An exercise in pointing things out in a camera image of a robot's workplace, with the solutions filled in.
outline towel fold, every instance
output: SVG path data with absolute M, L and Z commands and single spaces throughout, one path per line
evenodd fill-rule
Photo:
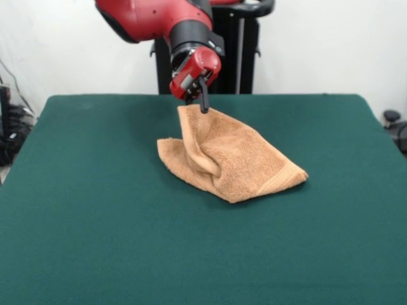
M 308 174 L 256 130 L 199 105 L 178 107 L 183 139 L 160 139 L 158 154 L 178 178 L 238 203 L 297 186 Z

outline orange towel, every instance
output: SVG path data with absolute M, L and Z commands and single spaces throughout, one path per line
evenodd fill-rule
M 158 140 L 158 154 L 177 177 L 237 203 L 297 186 L 308 174 L 256 130 L 222 112 L 178 107 L 183 139 Z

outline black cable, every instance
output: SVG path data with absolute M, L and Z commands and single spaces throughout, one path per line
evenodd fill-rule
M 20 91 L 20 87 L 18 87 L 18 82 L 17 82 L 17 78 L 15 77 L 15 75 L 9 70 L 9 68 L 7 68 L 7 66 L 4 64 L 4 62 L 1 60 L 0 57 L 0 64 L 2 65 L 2 67 L 6 70 L 6 72 L 13 78 L 14 80 L 14 85 L 15 85 L 15 89 L 17 90 L 18 95 L 21 97 L 21 99 L 23 100 L 24 104 L 28 107 L 28 109 L 30 109 L 30 111 L 32 113 L 34 113 L 34 111 L 32 110 L 30 104 L 28 103 L 28 101 L 23 97 L 23 95 L 21 94 Z

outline black equipment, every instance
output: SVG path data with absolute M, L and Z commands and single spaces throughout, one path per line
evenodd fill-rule
M 385 111 L 384 118 L 386 119 L 385 129 L 400 151 L 407 157 L 407 121 L 399 121 L 400 113 L 393 110 Z
M 10 104 L 10 89 L 0 85 L 1 130 L 0 167 L 11 165 L 30 134 L 33 124 L 31 111 L 21 105 Z

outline green felt surface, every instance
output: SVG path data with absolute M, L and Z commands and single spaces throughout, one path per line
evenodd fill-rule
M 161 163 L 173 98 L 53 97 L 0 189 L 0 304 L 407 304 L 407 162 L 366 102 L 211 102 L 310 180 L 229 205 Z

